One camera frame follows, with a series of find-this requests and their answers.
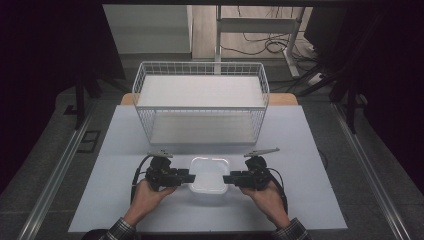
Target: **human hand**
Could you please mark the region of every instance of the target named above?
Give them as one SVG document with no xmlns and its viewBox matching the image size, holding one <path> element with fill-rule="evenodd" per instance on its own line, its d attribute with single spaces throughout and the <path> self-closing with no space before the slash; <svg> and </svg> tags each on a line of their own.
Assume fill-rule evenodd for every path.
<svg viewBox="0 0 424 240">
<path fill-rule="evenodd" d="M 147 214 L 151 213 L 169 194 L 173 193 L 177 187 L 167 187 L 155 192 L 146 179 L 137 184 L 134 199 L 130 208 L 124 216 L 124 221 L 131 226 L 136 226 Z"/>
<path fill-rule="evenodd" d="M 283 201 L 277 186 L 270 181 L 265 189 L 257 191 L 251 188 L 240 188 L 244 195 L 252 198 L 261 210 L 277 228 L 286 228 L 290 225 L 289 217 L 284 210 Z"/>
</svg>

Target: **white table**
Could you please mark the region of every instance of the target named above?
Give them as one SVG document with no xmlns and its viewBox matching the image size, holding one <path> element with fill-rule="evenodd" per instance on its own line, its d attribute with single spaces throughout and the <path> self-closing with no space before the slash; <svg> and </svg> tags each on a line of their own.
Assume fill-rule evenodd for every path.
<svg viewBox="0 0 424 240">
<path fill-rule="evenodd" d="M 307 229 L 347 228 L 300 106 L 270 106 L 253 147 L 169 146 L 167 150 L 174 154 L 171 167 L 188 168 L 196 156 L 218 156 L 230 161 L 231 170 L 241 170 L 247 169 L 243 154 L 275 147 L 281 150 L 264 158 L 283 177 L 289 217 L 297 217 Z M 135 169 L 147 151 L 157 150 L 149 146 L 134 107 L 118 106 L 69 231 L 110 228 L 129 207 Z M 215 201 L 196 198 L 187 185 L 179 187 L 137 226 L 149 233 L 274 229 L 234 186 Z"/>
</svg>

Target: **plaid sleeve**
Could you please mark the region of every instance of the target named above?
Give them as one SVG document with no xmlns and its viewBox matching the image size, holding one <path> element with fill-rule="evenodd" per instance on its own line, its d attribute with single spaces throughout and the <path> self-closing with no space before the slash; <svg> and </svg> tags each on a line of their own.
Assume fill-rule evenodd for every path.
<svg viewBox="0 0 424 240">
<path fill-rule="evenodd" d="M 133 240 L 135 228 L 120 218 L 100 240 Z"/>
<path fill-rule="evenodd" d="M 272 238 L 274 240 L 312 240 L 312 237 L 297 218 L 292 219 L 290 222 L 287 228 L 273 232 L 271 234 Z"/>
</svg>

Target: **white wire basket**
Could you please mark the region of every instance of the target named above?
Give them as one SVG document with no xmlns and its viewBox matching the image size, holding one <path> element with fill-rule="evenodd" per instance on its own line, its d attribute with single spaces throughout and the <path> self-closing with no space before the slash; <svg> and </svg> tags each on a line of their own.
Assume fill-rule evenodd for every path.
<svg viewBox="0 0 424 240">
<path fill-rule="evenodd" d="M 261 63 L 142 62 L 133 86 L 152 145 L 253 145 L 268 101 Z"/>
</svg>

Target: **metal rail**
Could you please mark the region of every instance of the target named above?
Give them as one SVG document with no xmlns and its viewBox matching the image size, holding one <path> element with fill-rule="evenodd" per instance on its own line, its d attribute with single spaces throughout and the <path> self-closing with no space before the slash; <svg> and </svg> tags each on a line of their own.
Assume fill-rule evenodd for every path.
<svg viewBox="0 0 424 240">
<path fill-rule="evenodd" d="M 81 142 L 84 132 L 87 129 L 87 126 L 91 120 L 92 113 L 96 106 L 96 101 L 90 102 L 88 104 L 86 118 L 82 122 L 79 130 L 75 130 L 72 135 L 71 140 L 68 143 L 65 151 L 63 152 L 62 157 L 57 163 L 55 169 L 50 175 L 49 180 L 47 181 L 43 191 L 41 192 L 40 197 L 38 198 L 34 208 L 32 209 L 29 217 L 27 218 L 26 223 L 24 224 L 21 233 L 18 236 L 18 239 L 34 239 L 38 233 L 38 230 L 43 223 L 44 217 L 47 214 L 47 211 L 50 208 L 51 203 L 53 202 L 54 197 L 62 183 L 63 178 L 65 177 L 66 171 L 72 158 L 75 155 L 78 144 Z"/>
<path fill-rule="evenodd" d="M 405 228 L 402 217 L 400 216 L 396 206 L 381 183 L 370 159 L 368 159 L 368 156 L 362 148 L 360 141 L 355 134 L 350 132 L 350 129 L 344 120 L 345 114 L 343 109 L 341 109 L 339 104 L 332 103 L 331 105 L 362 170 L 364 171 L 365 178 L 368 180 L 374 196 L 377 199 L 377 202 L 380 205 L 380 208 L 383 211 L 383 214 L 386 217 L 387 222 L 389 223 L 389 226 L 392 229 L 396 239 L 411 239 L 408 231 Z"/>
</svg>

